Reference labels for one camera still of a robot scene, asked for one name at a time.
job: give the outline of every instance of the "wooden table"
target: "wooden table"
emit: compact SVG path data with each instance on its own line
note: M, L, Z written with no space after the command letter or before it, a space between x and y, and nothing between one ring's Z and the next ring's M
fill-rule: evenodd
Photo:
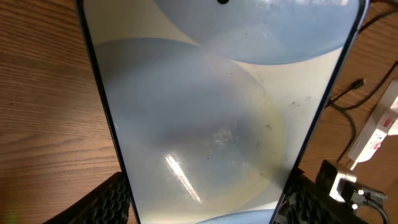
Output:
M372 6L368 17L388 8ZM364 96L398 59L397 21L385 18L358 38L334 92L368 82L341 104ZM382 92L350 111L359 129ZM349 136L344 117L326 109L300 167L314 179ZM388 137L359 164L359 180L387 190L398 177L396 145ZM0 1L0 223L44 222L118 170L73 1Z

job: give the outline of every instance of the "smartphone screen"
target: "smartphone screen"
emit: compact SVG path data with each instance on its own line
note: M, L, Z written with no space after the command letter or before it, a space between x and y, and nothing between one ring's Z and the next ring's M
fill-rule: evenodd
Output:
M362 0L84 0L78 10L139 223L267 223Z

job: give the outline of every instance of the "white power strip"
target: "white power strip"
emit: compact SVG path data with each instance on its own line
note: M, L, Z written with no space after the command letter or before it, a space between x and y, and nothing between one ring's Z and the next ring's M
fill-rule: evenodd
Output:
M387 135L398 134L398 79L391 81L387 90L351 146L347 156L359 162L372 158Z

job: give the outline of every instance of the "smartphone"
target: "smartphone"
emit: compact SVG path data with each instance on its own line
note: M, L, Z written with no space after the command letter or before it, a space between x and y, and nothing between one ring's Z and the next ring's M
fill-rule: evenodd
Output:
M77 0L138 223L268 223L367 0Z

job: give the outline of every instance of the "bright light streak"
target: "bright light streak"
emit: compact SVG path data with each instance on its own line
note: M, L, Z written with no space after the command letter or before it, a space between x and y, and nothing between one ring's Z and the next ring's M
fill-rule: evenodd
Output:
M178 164L178 162L175 161L175 159L170 154L168 154L165 158L166 158L167 163L169 163L169 165L173 169L175 175L177 175L178 179L184 185L184 187L189 192L191 197L194 200L196 200L197 202L201 203L201 200L200 200L197 192L193 189L191 183L189 182L189 180L185 176L184 172L182 172L180 164Z

